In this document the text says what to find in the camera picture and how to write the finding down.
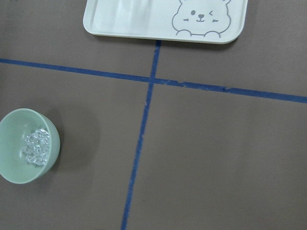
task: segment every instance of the blue line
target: blue line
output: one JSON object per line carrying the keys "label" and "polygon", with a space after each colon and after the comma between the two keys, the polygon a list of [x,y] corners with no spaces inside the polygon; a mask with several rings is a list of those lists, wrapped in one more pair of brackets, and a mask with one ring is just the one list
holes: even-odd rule
{"label": "blue line", "polygon": [[134,162],[133,162],[133,168],[132,168],[130,183],[129,183],[129,187],[128,187],[128,194],[127,194],[123,219],[122,219],[121,228],[120,228],[121,230],[127,229],[128,217],[129,217],[129,212],[130,212],[130,207],[131,207],[131,202],[132,202],[133,188],[134,188],[135,179],[136,179],[139,161],[140,161],[140,156],[141,156],[141,152],[142,152],[143,135],[144,135],[145,129],[146,129],[146,123],[147,123],[147,119],[148,119],[148,113],[149,113],[149,108],[150,108],[150,103],[151,103],[153,88],[154,88],[154,79],[155,79],[155,75],[156,75],[156,71],[157,71],[157,65],[158,65],[158,61],[159,61],[160,47],[161,47],[161,41],[158,40],[158,41],[156,41],[156,45],[155,45],[152,71],[151,71],[151,75],[150,75],[150,79],[149,79],[147,96],[146,96],[146,105],[145,105],[144,112],[143,112],[143,118],[142,118],[142,123],[141,123],[141,128],[140,128],[140,135],[139,135],[139,139],[138,139],[137,148],[136,148],[136,151],[135,151],[135,158],[134,158]]}
{"label": "blue line", "polygon": [[[156,73],[157,61],[158,61],[158,58],[153,59],[152,74],[154,75]],[[143,77],[143,76],[103,72],[103,71],[97,71],[97,70],[91,70],[91,69],[81,69],[81,68],[73,68],[73,67],[66,67],[66,66],[56,66],[56,65],[50,65],[50,64],[10,60],[10,59],[3,59],[3,58],[0,58],[0,63],[20,65],[20,66],[29,66],[29,67],[36,67],[36,68],[42,68],[42,69],[53,69],[53,70],[59,70],[59,71],[65,71],[65,72],[88,74],[88,75],[109,77],[109,78],[115,78],[115,79],[124,79],[124,80],[131,80],[131,81],[141,81],[141,82],[150,81],[150,78]],[[197,89],[197,90],[225,92],[225,93],[232,93],[232,94],[238,94],[238,95],[262,97],[262,98],[269,98],[269,99],[275,99],[275,100],[307,104],[307,97],[304,97],[304,96],[296,96],[296,95],[274,93],[274,92],[264,92],[264,91],[256,91],[256,90],[246,90],[246,89],[239,89],[239,88],[227,88],[225,86],[206,85],[206,84],[193,83],[193,82],[178,82],[176,80],[156,79],[156,78],[154,79],[153,83],[168,85],[168,86],[177,86],[177,87],[184,87],[184,88],[190,88],[190,89]]]}
{"label": "blue line", "polygon": [[252,97],[262,97],[262,98],[275,99],[275,100],[281,100],[281,101],[307,103],[307,97],[275,93],[275,92],[245,90],[245,89],[239,89],[239,88],[227,88],[225,86],[206,85],[206,84],[199,84],[199,83],[192,83],[192,82],[178,82],[176,80],[166,80],[166,79],[154,79],[154,83],[161,84],[161,85],[197,89],[197,90],[225,92],[225,93],[252,96]]}
{"label": "blue line", "polygon": [[125,79],[125,80],[131,80],[131,81],[149,82],[148,77],[121,74],[121,73],[103,72],[103,71],[97,71],[97,70],[91,70],[91,69],[81,69],[81,68],[74,68],[74,67],[28,62],[28,61],[10,60],[10,59],[3,59],[3,58],[0,58],[0,63],[19,65],[19,66],[29,66],[29,67],[36,67],[36,68],[42,68],[42,69],[52,69],[52,70],[59,70],[59,71],[72,72],[72,73],[81,73],[81,74],[95,75],[95,76],[108,77],[108,78]]}

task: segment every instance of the bear drawing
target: bear drawing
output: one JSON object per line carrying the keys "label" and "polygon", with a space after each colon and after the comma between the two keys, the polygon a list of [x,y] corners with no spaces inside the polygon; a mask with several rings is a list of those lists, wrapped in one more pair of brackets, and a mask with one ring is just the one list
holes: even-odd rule
{"label": "bear drawing", "polygon": [[206,36],[216,33],[221,37],[230,24],[228,4],[231,0],[179,0],[181,5],[173,16],[172,25],[177,34]]}

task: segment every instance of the clear crystal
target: clear crystal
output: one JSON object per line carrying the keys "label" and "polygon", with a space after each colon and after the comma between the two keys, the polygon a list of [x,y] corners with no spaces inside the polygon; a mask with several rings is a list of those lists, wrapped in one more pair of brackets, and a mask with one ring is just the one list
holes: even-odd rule
{"label": "clear crystal", "polygon": [[49,139],[49,133],[43,128],[27,135],[24,139],[25,145],[22,147],[26,161],[36,165],[45,165],[49,152]]}

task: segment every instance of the tray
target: tray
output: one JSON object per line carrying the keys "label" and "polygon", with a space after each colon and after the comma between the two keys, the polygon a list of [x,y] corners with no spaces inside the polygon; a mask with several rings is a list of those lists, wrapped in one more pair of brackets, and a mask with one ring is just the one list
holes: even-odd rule
{"label": "tray", "polygon": [[88,0],[91,34],[225,44],[243,30],[248,0]]}

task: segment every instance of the light green bowl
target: light green bowl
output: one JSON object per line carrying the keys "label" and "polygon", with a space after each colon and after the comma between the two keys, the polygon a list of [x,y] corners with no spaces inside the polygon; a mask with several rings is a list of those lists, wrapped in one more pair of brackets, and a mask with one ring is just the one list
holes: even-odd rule
{"label": "light green bowl", "polygon": [[[24,138],[38,128],[50,134],[47,162],[43,166],[28,163],[22,153]],[[31,109],[17,109],[0,122],[0,173],[8,181],[25,184],[45,174],[59,155],[59,133],[45,116]]]}

